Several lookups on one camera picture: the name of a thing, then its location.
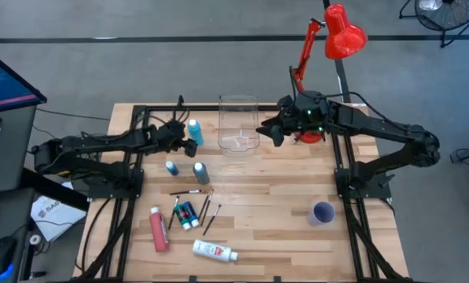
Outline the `black computer mouse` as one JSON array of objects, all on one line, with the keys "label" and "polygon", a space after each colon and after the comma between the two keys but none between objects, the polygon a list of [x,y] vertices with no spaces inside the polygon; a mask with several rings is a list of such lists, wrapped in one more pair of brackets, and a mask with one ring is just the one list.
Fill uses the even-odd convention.
[{"label": "black computer mouse", "polygon": [[13,255],[16,239],[13,236],[0,238],[0,280],[6,279],[13,272]]}]

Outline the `translucent purple plastic cup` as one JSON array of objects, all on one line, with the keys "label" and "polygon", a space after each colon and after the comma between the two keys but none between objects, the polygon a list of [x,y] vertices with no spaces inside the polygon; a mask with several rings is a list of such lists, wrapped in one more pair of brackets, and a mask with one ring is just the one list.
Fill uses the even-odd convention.
[{"label": "translucent purple plastic cup", "polygon": [[333,222],[335,219],[335,208],[328,202],[316,202],[309,214],[306,216],[307,222],[311,226],[319,226]]}]

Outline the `white printed booklet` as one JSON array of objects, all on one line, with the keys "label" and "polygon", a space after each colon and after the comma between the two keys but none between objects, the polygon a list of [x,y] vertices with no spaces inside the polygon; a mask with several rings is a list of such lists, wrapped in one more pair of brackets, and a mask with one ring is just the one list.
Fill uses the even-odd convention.
[{"label": "white printed booklet", "polygon": [[31,207],[31,218],[48,242],[55,241],[85,216],[85,211],[45,196],[38,197]]}]

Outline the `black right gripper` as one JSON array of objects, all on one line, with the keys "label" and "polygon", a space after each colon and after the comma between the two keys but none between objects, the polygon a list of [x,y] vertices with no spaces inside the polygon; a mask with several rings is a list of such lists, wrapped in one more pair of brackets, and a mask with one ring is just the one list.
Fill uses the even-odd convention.
[{"label": "black right gripper", "polygon": [[280,147],[284,136],[295,132],[325,131],[329,113],[328,99],[320,92],[304,91],[296,97],[290,95],[277,102],[278,119],[267,119],[256,129],[259,134],[271,136],[275,147]]}]

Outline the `large teal paint bottle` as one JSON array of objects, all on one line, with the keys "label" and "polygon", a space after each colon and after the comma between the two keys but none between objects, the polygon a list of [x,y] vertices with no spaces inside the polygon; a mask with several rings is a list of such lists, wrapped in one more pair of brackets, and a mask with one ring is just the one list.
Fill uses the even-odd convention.
[{"label": "large teal paint bottle", "polygon": [[189,137],[196,142],[197,145],[203,144],[203,135],[200,123],[196,119],[190,119],[188,123]]}]

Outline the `large white paint bottle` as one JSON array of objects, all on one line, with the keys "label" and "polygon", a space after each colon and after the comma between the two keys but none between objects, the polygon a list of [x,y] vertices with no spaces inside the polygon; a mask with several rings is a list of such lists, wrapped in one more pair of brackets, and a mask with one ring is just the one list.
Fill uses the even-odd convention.
[{"label": "large white paint bottle", "polygon": [[236,262],[238,260],[238,253],[231,248],[201,240],[194,241],[192,252],[222,262]]}]

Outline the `large grey paint bottle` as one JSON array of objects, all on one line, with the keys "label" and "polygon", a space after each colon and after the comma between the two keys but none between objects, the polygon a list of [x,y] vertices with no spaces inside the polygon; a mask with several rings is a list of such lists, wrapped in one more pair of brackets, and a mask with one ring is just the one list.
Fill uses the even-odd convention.
[{"label": "large grey paint bottle", "polygon": [[195,163],[193,166],[193,173],[196,176],[196,180],[198,181],[199,184],[207,185],[210,183],[210,177],[207,172],[207,168],[203,163],[201,162]]}]

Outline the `large red paint bottle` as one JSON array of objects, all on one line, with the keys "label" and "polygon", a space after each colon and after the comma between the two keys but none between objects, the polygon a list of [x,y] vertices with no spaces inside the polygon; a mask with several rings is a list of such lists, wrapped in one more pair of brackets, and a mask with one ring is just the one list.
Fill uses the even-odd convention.
[{"label": "large red paint bottle", "polygon": [[149,221],[156,252],[167,252],[169,250],[167,227],[163,214],[157,207],[151,208]]}]

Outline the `clear plastic bin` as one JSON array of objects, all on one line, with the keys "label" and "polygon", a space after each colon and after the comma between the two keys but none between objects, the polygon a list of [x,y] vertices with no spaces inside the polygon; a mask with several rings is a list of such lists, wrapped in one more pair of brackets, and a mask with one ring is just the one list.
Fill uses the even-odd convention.
[{"label": "clear plastic bin", "polygon": [[260,145],[258,101],[253,96],[219,97],[218,146],[226,156],[253,155]]}]

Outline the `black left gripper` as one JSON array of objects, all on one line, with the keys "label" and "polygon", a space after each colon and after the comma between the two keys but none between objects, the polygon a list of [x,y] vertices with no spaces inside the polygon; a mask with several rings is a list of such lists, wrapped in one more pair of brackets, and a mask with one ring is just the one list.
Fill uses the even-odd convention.
[{"label": "black left gripper", "polygon": [[184,149],[184,153],[188,157],[194,157],[197,151],[197,143],[192,139],[184,140],[187,135],[187,126],[183,122],[171,120],[156,131],[156,152],[178,151]]}]

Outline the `computer monitor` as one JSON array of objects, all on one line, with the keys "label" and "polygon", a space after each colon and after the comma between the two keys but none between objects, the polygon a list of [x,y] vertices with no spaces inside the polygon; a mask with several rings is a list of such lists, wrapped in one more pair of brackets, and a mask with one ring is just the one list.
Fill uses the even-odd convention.
[{"label": "computer monitor", "polygon": [[44,94],[0,60],[0,112],[46,102]]}]

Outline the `red desk lamp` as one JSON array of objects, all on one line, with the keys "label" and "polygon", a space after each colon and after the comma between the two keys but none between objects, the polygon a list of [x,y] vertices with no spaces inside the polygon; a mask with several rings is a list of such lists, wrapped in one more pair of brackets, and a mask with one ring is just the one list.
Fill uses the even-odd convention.
[{"label": "red desk lamp", "polygon": [[[312,19],[308,25],[305,44],[302,48],[299,65],[297,68],[290,67],[292,97],[305,90],[302,84],[302,74],[305,72],[307,62],[310,58],[315,34],[326,27],[328,36],[325,39],[325,56],[328,59],[337,60],[349,57],[365,47],[368,39],[365,32],[358,26],[351,24],[347,18],[345,7],[341,4],[330,5],[324,11],[324,23]],[[361,110],[353,108],[332,100],[330,95],[325,95],[329,102],[329,113],[325,120],[325,131],[320,132],[295,132],[301,139],[306,140],[309,134],[323,136],[325,132],[331,134],[354,135],[362,131],[369,123],[369,117]]]}]

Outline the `black floor fan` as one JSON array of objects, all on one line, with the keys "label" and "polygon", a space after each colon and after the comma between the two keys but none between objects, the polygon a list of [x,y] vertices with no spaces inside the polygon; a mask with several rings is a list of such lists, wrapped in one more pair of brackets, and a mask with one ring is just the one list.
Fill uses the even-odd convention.
[{"label": "black floor fan", "polygon": [[399,19],[417,19],[426,29],[440,33],[440,47],[463,38],[469,28],[469,0],[407,0]]}]

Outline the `small navy paint bottle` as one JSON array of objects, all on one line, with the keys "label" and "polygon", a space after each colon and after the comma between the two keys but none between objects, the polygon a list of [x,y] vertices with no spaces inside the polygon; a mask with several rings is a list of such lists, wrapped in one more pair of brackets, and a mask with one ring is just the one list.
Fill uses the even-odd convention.
[{"label": "small navy paint bottle", "polygon": [[182,206],[187,214],[187,218],[191,226],[194,228],[198,227],[200,222],[192,204],[189,201],[186,201]]}]

